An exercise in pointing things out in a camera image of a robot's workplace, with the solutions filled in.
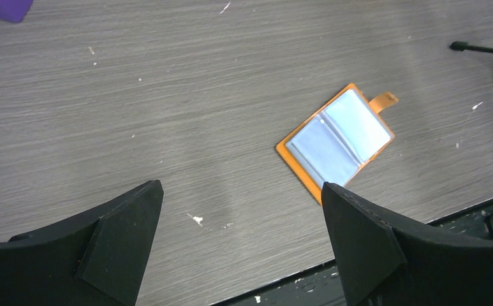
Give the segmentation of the orange card holder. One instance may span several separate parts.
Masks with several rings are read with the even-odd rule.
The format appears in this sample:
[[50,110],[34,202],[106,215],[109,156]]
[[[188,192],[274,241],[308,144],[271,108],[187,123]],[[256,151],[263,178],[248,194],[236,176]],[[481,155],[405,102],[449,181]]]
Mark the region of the orange card holder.
[[348,84],[275,150],[320,203],[325,182],[345,186],[395,138],[379,114],[397,102],[391,92],[367,99]]

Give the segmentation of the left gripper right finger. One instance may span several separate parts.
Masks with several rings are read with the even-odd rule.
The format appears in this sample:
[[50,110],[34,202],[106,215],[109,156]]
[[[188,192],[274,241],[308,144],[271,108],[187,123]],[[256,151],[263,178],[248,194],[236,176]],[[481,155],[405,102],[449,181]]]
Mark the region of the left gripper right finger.
[[431,226],[325,183],[321,200],[348,305],[493,305],[490,238]]

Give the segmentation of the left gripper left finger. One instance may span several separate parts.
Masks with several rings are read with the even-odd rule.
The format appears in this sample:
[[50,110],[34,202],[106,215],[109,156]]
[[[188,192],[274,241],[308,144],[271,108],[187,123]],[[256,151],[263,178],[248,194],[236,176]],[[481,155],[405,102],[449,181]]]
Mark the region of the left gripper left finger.
[[150,180],[0,242],[0,305],[134,305],[163,195]]

